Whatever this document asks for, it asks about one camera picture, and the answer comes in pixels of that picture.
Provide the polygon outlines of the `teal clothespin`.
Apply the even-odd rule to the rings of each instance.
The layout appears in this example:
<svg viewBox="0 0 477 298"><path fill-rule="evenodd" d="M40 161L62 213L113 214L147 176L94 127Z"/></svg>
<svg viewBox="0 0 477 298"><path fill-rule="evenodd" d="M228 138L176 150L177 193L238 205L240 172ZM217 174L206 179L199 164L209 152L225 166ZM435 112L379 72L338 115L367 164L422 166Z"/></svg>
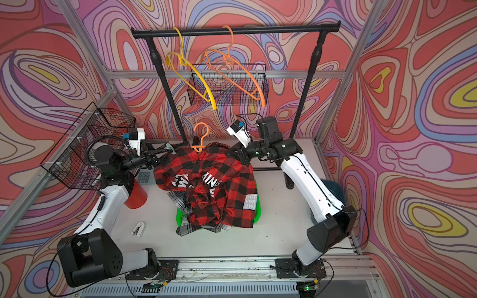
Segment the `teal clothespin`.
<svg viewBox="0 0 477 298"><path fill-rule="evenodd" d="M176 154L175 149L171 144L165 144L165 147L166 147L167 150L170 151L171 154L173 154L173 155Z"/></svg>

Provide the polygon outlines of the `red plaid long-sleeve shirt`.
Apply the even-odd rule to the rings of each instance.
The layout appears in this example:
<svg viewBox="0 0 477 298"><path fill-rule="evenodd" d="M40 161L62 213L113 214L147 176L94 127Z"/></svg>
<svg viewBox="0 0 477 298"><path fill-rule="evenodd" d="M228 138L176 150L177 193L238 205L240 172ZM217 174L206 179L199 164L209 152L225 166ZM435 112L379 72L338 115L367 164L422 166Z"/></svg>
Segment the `red plaid long-sleeve shirt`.
<svg viewBox="0 0 477 298"><path fill-rule="evenodd" d="M180 146L154 169L160 189L185 193L191 207L189 223L253 227L257 213L253 168L228 157L228 150L219 142L206 145L200 153L189 145Z"/></svg>

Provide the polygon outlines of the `orange hanger with red shirt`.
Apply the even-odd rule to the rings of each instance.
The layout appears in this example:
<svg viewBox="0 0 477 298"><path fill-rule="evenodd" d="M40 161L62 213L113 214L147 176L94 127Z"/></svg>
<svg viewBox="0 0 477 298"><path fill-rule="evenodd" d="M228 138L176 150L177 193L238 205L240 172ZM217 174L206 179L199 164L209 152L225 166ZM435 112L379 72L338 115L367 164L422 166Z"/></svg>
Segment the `orange hanger with red shirt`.
<svg viewBox="0 0 477 298"><path fill-rule="evenodd" d="M204 122L199 122L195 125L194 131L197 133L199 142L197 144L193 144L191 147L195 150L195 152L201 153L206 147L204 144L204 139L209 135L209 126Z"/></svg>

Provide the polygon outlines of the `grey plaid long-sleeve shirt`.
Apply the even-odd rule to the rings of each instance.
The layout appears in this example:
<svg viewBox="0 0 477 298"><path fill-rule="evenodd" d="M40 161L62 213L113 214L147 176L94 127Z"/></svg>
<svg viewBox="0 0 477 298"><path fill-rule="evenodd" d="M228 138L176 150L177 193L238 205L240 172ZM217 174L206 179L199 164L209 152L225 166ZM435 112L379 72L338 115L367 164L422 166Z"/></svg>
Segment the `grey plaid long-sleeve shirt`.
<svg viewBox="0 0 477 298"><path fill-rule="evenodd" d="M187 200L188 193L181 191L170 191L168 193L168 197L171 199L172 202L175 203L176 207L178 208L178 211L180 211L181 213L179 217L177 217L181 219L181 223L176 229L176 234L181 237L199 230L208 230L213 233L219 233L222 231L230 230L232 228L228 225L214 223L195 225L188 220L188 217L193 214L191 204Z"/></svg>

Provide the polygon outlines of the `orange hanger with grey shirt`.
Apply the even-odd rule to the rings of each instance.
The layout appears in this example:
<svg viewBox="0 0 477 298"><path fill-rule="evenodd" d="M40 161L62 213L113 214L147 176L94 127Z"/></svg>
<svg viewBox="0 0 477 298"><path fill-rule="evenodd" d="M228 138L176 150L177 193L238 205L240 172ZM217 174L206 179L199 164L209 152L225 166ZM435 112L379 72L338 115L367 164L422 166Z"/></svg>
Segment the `orange hanger with grey shirt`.
<svg viewBox="0 0 477 298"><path fill-rule="evenodd" d="M262 72L253 74L252 65L243 65L231 55L234 44L234 33L229 26L224 26L231 35L231 43L226 52L221 52L212 48L206 49L201 54L200 62L207 65L212 71L219 75L221 84L215 83L214 87L224 87L225 90L219 95L219 99L232 98L233 102L240 104L245 101L249 104L265 108L267 105L267 93L263 91L266 81L266 67L263 65Z"/></svg>

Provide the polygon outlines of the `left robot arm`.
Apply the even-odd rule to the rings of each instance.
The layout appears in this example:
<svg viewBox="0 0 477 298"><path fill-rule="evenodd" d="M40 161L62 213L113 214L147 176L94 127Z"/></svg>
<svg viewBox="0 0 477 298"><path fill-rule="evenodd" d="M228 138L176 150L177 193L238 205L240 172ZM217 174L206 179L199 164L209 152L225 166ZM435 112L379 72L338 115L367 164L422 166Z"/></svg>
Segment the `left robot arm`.
<svg viewBox="0 0 477 298"><path fill-rule="evenodd" d="M119 211L129 199L146 193L141 190L134 170L149 170L169 155L175 154L178 144L163 144L153 149L145 140L139 141L139 153L130 143L132 134L121 137L103 135L86 148L88 165L100 171L96 186L99 198L84 223L71 237L62 238L57 256L67 284L72 288L99 283L121 274L140 279L155 279L161 266L151 248L125 252L111 238Z"/></svg>

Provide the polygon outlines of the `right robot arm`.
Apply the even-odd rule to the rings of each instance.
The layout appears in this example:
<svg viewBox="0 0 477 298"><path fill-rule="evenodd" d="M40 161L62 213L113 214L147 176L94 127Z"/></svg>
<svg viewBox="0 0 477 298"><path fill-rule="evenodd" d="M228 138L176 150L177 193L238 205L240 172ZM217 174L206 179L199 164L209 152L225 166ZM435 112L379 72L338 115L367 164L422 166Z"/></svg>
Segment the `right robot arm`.
<svg viewBox="0 0 477 298"><path fill-rule="evenodd" d="M233 122L227 133L238 142L227 154L243 165L250 165L254 158L277 164L305 198L316 224L308 228L307 240L291 257L292 268L301 273L351 234L358 212L341 202L316 175L294 139L283 138L274 117L259 119L256 125L260 140L252 140L242 121Z"/></svg>

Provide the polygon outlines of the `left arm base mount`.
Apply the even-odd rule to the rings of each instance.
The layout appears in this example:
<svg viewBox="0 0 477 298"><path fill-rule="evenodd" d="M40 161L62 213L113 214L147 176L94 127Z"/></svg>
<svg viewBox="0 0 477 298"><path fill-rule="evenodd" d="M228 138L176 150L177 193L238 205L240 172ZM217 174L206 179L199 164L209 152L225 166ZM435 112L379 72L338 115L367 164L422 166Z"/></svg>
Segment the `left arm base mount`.
<svg viewBox="0 0 477 298"><path fill-rule="evenodd" d="M145 268L127 273L128 281L172 281L178 273L178 260L159 260L157 264L149 264Z"/></svg>

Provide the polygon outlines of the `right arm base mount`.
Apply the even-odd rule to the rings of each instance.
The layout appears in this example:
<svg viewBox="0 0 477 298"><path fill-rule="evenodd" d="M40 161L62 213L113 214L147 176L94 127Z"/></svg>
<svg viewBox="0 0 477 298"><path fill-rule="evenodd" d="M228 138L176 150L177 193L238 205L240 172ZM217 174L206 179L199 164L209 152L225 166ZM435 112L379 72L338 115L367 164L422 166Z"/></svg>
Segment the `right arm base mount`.
<svg viewBox="0 0 477 298"><path fill-rule="evenodd" d="M277 258L275 264L272 264L270 268L276 271L279 279L314 278L321 280L322 278L327 277L324 262L322 260L316 260L309 265L303 265L298 259Z"/></svg>

